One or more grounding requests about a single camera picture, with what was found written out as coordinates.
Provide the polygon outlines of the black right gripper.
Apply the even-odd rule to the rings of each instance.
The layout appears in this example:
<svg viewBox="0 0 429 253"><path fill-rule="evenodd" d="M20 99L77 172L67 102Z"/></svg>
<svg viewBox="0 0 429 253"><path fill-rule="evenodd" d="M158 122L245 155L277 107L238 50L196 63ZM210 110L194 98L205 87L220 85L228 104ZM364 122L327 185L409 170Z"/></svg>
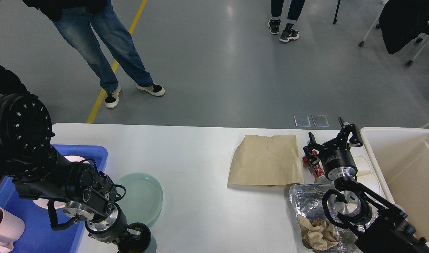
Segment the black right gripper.
<svg viewBox="0 0 429 253"><path fill-rule="evenodd" d="M352 147L361 147L363 142L359 131L354 123L344 122L338 117L341 126L336 139L331 139L322 145L317 143L314 134L309 132L309 141L303 147L305 157L312 166L322 162L325 176L330 181L335 181L342 177L355 177L357 167L351 155ZM319 157L313 155L312 151L318 151Z"/></svg>

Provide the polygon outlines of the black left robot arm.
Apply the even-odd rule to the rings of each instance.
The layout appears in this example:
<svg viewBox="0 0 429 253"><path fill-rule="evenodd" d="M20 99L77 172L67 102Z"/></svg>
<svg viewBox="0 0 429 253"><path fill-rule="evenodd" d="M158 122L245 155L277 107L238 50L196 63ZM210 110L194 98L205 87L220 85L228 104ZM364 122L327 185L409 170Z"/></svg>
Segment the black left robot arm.
<svg viewBox="0 0 429 253"><path fill-rule="evenodd" d="M71 162L51 145L45 105L33 94L0 95L0 171L12 178L19 197L48 200L53 231L84 221L89 237L112 243L120 253L141 253L151 243L143 223L127 224L118 205L121 185L97 169L95 160Z"/></svg>

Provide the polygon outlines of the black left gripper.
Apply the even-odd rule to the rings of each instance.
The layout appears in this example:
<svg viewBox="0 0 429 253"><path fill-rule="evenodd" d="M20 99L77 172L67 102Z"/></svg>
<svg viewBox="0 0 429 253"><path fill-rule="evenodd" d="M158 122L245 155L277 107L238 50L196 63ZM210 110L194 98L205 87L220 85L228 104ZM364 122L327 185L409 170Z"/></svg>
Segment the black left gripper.
<svg viewBox="0 0 429 253"><path fill-rule="evenodd" d="M89 237L104 243L118 245L121 233L127 230L127 239L130 243L139 243L143 238L144 228L134 226L128 228L126 216L118 204L112 206L111 213L102 221L86 221L85 228Z"/></svg>

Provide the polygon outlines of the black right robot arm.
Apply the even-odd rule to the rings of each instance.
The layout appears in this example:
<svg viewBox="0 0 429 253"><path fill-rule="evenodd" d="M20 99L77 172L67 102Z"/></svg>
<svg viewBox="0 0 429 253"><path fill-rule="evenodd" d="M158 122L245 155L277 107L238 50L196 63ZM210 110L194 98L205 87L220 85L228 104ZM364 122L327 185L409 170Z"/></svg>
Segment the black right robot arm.
<svg viewBox="0 0 429 253"><path fill-rule="evenodd" d="M326 191L322 207L326 218L336 227L356 235L355 245L364 253L429 253L425 238L415 237L415 227L401 208L356 179L358 168L351 148L363 143L354 124L340 117L337 136L319 144L313 133L303 152L310 165L322 164L334 188Z"/></svg>

